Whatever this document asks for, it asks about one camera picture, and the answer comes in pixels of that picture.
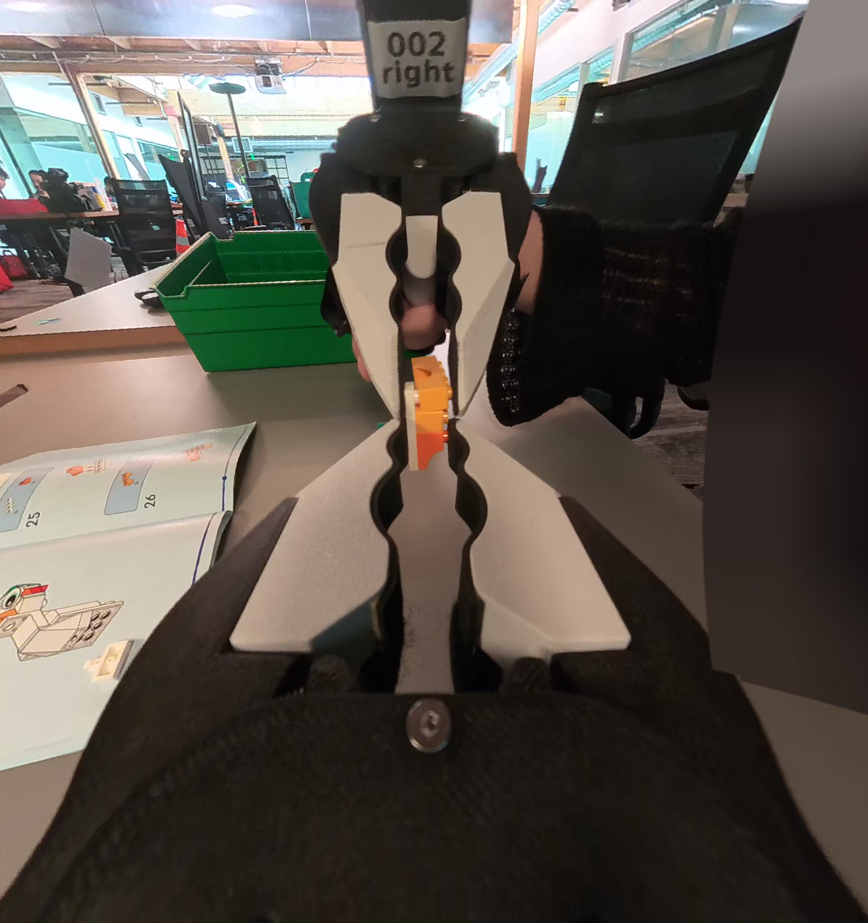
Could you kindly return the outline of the yellow-orange lego brick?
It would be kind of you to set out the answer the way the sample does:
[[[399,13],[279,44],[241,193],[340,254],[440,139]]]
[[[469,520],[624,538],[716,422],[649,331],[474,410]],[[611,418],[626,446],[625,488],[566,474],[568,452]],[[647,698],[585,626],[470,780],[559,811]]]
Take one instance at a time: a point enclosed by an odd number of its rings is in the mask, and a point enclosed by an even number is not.
[[[452,387],[443,364],[436,355],[411,359],[414,381],[415,408],[420,412],[450,409]]]

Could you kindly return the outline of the orange and white lego assembly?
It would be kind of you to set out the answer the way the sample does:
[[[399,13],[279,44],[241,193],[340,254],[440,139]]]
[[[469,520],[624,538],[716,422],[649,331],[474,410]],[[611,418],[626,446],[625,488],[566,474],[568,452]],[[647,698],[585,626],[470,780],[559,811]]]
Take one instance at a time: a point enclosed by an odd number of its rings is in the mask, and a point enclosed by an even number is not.
[[[420,387],[414,381],[404,386],[404,421],[408,469],[423,471],[449,440],[450,386]]]

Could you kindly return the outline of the grey chair back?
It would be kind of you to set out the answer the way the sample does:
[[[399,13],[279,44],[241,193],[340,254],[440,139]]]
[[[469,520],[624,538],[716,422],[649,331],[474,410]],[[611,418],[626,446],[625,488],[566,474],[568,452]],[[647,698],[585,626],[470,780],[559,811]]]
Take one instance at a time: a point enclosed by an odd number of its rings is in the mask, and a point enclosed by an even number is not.
[[[69,231],[65,278],[80,294],[87,294],[111,284],[113,249],[101,237],[79,228]]]

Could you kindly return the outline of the wooden support post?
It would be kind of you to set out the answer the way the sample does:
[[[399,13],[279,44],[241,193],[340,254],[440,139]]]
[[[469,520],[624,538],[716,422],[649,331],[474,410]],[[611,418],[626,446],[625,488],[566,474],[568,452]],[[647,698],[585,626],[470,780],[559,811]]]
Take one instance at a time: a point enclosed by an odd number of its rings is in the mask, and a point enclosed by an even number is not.
[[[525,172],[532,104],[533,71],[539,35],[542,1],[521,1],[518,50],[514,80],[511,149],[518,166]]]

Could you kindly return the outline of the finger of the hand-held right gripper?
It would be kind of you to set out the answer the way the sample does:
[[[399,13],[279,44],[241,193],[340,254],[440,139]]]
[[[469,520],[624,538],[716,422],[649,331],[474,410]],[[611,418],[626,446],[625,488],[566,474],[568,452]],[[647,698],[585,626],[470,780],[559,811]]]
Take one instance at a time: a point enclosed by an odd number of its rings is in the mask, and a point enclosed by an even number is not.
[[[397,204],[370,192],[343,194],[333,266],[352,338],[370,380],[398,422],[403,420],[402,349],[399,324],[391,311],[397,276],[388,250],[402,225]]]
[[[459,248],[451,277],[459,315],[451,321],[450,362],[454,413],[460,417],[486,373],[515,265],[498,192],[466,192],[443,207],[442,219]]]

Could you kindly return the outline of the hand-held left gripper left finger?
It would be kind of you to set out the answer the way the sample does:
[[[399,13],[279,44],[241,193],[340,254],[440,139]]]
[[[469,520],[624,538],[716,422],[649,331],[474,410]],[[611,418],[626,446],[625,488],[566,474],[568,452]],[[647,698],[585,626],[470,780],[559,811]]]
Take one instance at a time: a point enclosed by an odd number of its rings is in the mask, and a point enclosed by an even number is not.
[[[301,490],[242,616],[243,652],[374,652],[403,507],[392,420]]]

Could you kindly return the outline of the black standing panel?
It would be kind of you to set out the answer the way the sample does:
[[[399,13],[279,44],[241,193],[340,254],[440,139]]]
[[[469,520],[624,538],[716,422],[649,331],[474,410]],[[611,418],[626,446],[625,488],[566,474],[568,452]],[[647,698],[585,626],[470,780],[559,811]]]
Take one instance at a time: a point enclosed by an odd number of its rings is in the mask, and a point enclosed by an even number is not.
[[[193,187],[193,196],[196,202],[200,233],[211,233],[212,230],[209,222],[209,213],[207,212],[209,202],[207,200],[206,190],[202,181],[201,162],[197,149],[197,136],[194,129],[193,116],[186,103],[184,102],[183,96],[180,92],[177,92],[177,101],[184,134],[186,137],[186,161],[188,163],[187,170],[189,172],[191,185]]]

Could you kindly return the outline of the lego instruction booklet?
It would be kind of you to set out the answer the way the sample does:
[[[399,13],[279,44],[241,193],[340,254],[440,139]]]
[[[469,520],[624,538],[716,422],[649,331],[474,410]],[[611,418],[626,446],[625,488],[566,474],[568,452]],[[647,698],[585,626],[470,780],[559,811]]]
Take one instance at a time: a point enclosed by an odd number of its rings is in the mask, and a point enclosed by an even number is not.
[[[82,750],[209,569],[255,423],[0,465],[0,772]]]

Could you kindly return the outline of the person's right forearm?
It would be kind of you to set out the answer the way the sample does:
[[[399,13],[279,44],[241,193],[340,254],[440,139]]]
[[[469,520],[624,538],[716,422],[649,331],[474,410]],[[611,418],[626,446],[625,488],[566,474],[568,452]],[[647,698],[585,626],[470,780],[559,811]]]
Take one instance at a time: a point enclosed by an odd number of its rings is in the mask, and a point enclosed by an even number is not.
[[[532,300],[506,308],[486,371],[497,421],[530,422],[589,388],[638,398],[661,381],[708,383],[741,219],[629,225],[534,208]]]

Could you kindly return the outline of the black mesh office chair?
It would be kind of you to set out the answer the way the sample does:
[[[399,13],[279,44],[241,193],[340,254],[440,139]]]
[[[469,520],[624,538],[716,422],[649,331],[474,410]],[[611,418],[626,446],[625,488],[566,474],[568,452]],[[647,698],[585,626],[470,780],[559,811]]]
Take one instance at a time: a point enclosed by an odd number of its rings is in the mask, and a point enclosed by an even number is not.
[[[614,86],[589,86],[546,207],[600,223],[722,223],[719,215],[780,88],[803,15],[736,48]],[[644,397],[589,388],[631,438],[656,424],[669,382]]]

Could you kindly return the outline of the black floor lamp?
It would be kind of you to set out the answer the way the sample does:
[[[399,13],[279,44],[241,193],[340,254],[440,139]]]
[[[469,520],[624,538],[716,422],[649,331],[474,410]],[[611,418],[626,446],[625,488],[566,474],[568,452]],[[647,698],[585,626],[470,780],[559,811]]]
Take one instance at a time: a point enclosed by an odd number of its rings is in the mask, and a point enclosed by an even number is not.
[[[241,85],[233,84],[227,80],[222,80],[217,83],[213,83],[209,87],[210,91],[221,96],[225,96],[228,99],[228,105],[232,117],[232,124],[234,128],[234,135],[236,138],[237,148],[239,157],[241,158],[243,178],[245,181],[245,186],[248,187],[250,183],[250,172],[247,165],[247,159],[245,158],[244,149],[243,149],[243,137],[240,130],[238,117],[234,107],[234,97],[240,94],[245,93],[245,88]]]

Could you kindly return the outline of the person's right hand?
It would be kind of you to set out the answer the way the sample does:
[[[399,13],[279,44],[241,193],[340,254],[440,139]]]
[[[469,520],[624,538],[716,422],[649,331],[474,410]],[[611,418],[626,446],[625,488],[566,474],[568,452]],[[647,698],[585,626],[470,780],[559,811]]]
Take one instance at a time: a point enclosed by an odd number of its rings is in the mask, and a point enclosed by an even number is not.
[[[531,316],[538,293],[543,262],[543,226],[541,215],[532,210],[526,236],[520,248],[519,270],[522,282],[514,309]],[[426,352],[444,338],[450,324],[442,316],[432,297],[423,301],[422,295],[433,295],[431,280],[404,283],[404,295],[398,309],[403,345],[409,350]]]

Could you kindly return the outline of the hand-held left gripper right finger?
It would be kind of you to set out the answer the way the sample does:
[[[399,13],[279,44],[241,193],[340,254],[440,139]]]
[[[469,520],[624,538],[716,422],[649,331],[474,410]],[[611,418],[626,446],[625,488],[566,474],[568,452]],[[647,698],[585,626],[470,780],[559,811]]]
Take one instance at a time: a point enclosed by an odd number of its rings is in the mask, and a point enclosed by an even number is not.
[[[485,502],[470,551],[481,649],[491,658],[626,649],[629,630],[561,496],[464,420],[454,423],[451,447],[468,450],[462,473]]]

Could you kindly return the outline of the green plastic bin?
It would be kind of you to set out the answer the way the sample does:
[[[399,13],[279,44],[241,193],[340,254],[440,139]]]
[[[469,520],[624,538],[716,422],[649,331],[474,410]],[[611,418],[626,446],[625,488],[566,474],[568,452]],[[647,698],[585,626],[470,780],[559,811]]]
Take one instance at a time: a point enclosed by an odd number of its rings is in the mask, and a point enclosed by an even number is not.
[[[154,289],[207,372],[352,363],[321,315],[327,269],[313,231],[208,234]]]

